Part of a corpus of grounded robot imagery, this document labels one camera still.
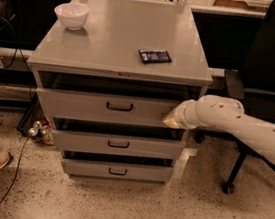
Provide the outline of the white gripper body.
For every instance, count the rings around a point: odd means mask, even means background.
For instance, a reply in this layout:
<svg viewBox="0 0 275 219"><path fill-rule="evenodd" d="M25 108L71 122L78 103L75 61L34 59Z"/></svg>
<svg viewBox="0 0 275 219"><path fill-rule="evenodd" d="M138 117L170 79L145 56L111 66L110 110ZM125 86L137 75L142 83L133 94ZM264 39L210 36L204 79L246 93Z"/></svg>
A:
<svg viewBox="0 0 275 219"><path fill-rule="evenodd" d="M198 116L196 115L197 102L194 100L187 100L178 106L176 121L179 128L195 129L198 126Z"/></svg>

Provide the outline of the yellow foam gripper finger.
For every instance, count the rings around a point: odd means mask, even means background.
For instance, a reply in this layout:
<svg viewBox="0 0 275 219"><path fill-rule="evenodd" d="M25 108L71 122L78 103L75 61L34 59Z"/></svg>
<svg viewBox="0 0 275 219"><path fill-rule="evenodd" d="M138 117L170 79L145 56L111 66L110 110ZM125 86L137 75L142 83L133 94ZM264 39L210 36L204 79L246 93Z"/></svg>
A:
<svg viewBox="0 0 275 219"><path fill-rule="evenodd" d="M170 111L168 113L168 115L166 115L164 117L164 119L162 119L162 121L170 128L174 128L174 129L178 129L180 128L179 124L178 124L178 120L179 120L179 110L175 107L172 111Z"/></svg>

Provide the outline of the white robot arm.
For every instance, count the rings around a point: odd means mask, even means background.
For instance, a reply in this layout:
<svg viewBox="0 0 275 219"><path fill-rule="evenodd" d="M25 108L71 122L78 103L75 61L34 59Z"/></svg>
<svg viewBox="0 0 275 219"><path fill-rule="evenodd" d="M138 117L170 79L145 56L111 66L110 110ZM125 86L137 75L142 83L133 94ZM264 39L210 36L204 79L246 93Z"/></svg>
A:
<svg viewBox="0 0 275 219"><path fill-rule="evenodd" d="M275 124L236 99L183 101L163 122L187 131L159 219L275 219Z"/></svg>

